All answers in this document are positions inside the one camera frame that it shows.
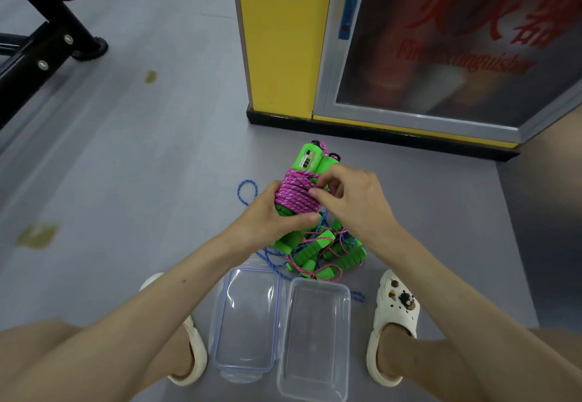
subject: cabinet door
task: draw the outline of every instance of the cabinet door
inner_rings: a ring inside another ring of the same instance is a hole
[[[582,0],[331,0],[314,114],[520,143],[582,103]]]

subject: shoe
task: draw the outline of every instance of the shoe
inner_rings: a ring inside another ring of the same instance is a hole
[[[413,338],[416,338],[420,304],[392,271],[384,272],[380,279],[376,304],[374,327],[366,354],[366,365],[370,376],[378,384],[385,387],[395,387],[402,380],[402,376],[386,376],[382,375],[378,370],[376,354],[378,352],[380,333],[382,333],[382,329],[386,324],[399,324],[408,330]]]
[[[160,276],[164,273],[159,273],[150,276],[145,283],[142,284],[140,290],[143,290],[145,287],[149,286],[151,283],[156,281]],[[206,369],[206,363],[208,362],[208,352],[206,351],[206,347],[204,346],[204,342],[200,337],[200,333],[194,327],[194,320],[192,316],[189,316],[184,321],[184,327],[188,332],[188,337],[190,338],[190,347],[192,348],[192,353],[194,355],[194,367],[192,369],[192,373],[188,376],[177,379],[173,376],[168,376],[174,384],[179,385],[181,387],[193,384],[196,382],[202,373],[204,373],[204,369]]]

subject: yellow floor stain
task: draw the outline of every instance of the yellow floor stain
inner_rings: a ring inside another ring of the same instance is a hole
[[[58,230],[59,226],[54,223],[33,223],[18,235],[16,246],[45,249],[55,239]]]
[[[158,79],[158,74],[155,71],[148,71],[145,77],[145,83],[152,84]]]

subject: silver metal frame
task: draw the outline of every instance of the silver metal frame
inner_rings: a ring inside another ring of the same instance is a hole
[[[352,23],[352,32],[357,23],[360,1],[358,0],[357,2]],[[338,39],[344,2],[345,0],[329,0],[327,25],[325,28],[324,45],[313,109],[315,115],[489,140],[523,143],[570,112],[576,106],[582,104],[582,79],[550,104],[546,105],[540,112],[519,128],[336,103],[339,84],[347,59],[347,52],[352,42],[351,36],[346,41]]]

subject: plastic container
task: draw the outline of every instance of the plastic container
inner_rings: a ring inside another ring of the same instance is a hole
[[[345,402],[350,358],[350,289],[291,281],[277,388],[285,397]]]
[[[285,287],[274,271],[251,266],[231,269],[220,287],[209,342],[212,361],[225,379],[254,382],[278,358]]]

